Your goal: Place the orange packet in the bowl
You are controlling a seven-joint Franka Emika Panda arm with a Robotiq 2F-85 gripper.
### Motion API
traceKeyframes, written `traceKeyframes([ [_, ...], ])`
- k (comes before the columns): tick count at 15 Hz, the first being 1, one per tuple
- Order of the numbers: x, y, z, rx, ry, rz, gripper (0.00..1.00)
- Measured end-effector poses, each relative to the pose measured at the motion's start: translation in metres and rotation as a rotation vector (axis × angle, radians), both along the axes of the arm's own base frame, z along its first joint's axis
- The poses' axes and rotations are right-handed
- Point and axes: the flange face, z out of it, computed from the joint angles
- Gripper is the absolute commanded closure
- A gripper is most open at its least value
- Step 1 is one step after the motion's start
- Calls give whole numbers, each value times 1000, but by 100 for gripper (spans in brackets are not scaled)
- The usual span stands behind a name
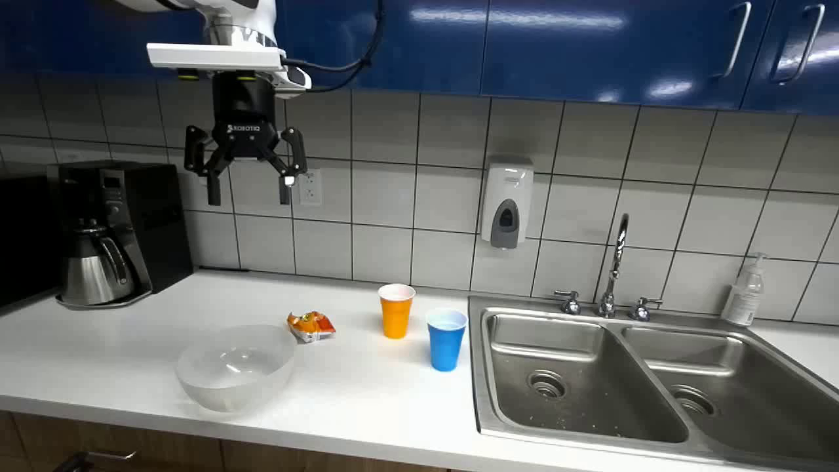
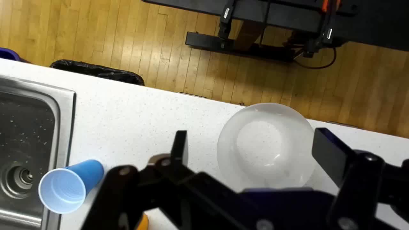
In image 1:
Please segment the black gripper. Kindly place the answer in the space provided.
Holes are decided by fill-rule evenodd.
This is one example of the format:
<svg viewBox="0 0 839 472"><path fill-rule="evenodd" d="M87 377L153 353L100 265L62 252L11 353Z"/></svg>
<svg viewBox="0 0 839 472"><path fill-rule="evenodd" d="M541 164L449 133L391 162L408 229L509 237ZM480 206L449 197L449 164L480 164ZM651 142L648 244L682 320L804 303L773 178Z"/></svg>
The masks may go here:
<svg viewBox="0 0 839 472"><path fill-rule="evenodd" d="M201 175L206 183L206 201L221 205L221 175L237 157L254 157L271 162L281 174L281 201L290 201L297 178L306 170L305 136L288 125L277 136L275 125L275 90L271 80L247 73L213 75L213 130L199 125L187 129L184 167ZM290 154L275 154L277 142L285 142Z"/></svg>

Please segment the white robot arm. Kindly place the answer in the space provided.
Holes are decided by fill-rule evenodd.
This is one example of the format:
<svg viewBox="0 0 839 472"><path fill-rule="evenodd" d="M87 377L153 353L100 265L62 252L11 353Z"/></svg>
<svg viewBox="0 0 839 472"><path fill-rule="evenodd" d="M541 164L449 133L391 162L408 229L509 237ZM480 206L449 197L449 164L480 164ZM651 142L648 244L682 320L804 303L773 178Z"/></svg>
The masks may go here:
<svg viewBox="0 0 839 472"><path fill-rule="evenodd" d="M136 12L197 11L204 41L150 41L154 67L187 78L213 78L213 129L187 129L184 167L206 180L206 201L221 201L221 174L237 157L271 162L277 198L290 201L297 175L306 170L305 136L275 125L275 103L313 90L313 75L294 66L275 39L275 0L116 0Z"/></svg>

